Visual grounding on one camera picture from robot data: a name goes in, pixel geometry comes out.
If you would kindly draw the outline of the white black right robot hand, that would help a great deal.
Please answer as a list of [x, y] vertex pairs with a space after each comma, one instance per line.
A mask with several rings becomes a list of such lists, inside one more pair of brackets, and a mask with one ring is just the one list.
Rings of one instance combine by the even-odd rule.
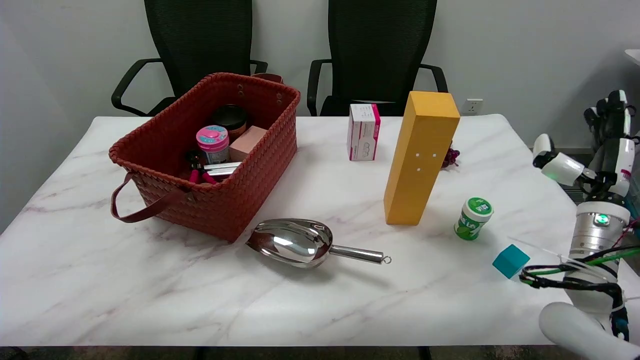
[[583, 112], [592, 136], [592, 167], [558, 151], [546, 133], [535, 139], [532, 165], [560, 185], [578, 187], [586, 201], [624, 199], [639, 144], [639, 137], [631, 134], [635, 113], [624, 90], [611, 91]]

